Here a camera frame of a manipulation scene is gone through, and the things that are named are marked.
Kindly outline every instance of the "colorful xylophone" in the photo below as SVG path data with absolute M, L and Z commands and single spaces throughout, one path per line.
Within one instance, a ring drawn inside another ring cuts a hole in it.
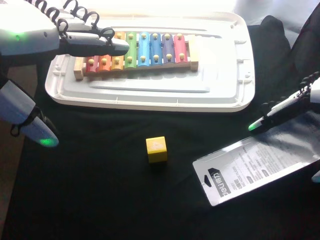
M 98 76 L 113 71 L 140 69 L 189 68 L 198 70 L 199 58 L 195 35 L 178 33 L 115 32 L 115 38 L 125 40 L 130 49 L 125 56 L 77 57 L 74 64 L 76 79 Z

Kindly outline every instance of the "black cloth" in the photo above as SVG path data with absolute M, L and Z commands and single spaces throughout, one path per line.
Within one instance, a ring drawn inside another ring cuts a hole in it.
M 249 26 L 256 93 L 236 113 L 61 105 L 38 68 L 35 100 L 61 131 L 57 148 L 26 139 L 3 240 L 319 239 L 316 163 L 211 207 L 192 162 L 250 135 L 260 104 L 296 91 L 301 76 L 282 23 Z M 151 168 L 146 138 L 165 136 L 168 163 Z

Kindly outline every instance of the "yellow cube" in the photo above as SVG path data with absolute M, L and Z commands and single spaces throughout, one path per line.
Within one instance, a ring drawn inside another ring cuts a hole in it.
M 166 140 L 164 136 L 147 138 L 145 141 L 150 164 L 166 162 L 168 160 Z

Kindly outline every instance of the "green light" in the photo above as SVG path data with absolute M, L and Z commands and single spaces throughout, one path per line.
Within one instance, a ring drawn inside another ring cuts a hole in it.
M 250 126 L 249 126 L 249 131 L 252 131 L 252 130 L 255 130 L 257 128 L 257 125 L 255 123 L 252 123 Z
M 53 147 L 56 145 L 56 141 L 53 139 L 47 138 L 47 139 L 41 139 L 40 144 L 42 144 L 45 147 Z

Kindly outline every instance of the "black logo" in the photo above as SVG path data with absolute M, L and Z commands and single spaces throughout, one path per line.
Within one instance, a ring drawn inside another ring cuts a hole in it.
M 221 172 L 218 169 L 210 168 L 208 172 L 214 182 L 216 189 L 218 190 L 220 197 L 226 196 L 231 193 L 228 185 L 224 177 L 222 176 Z

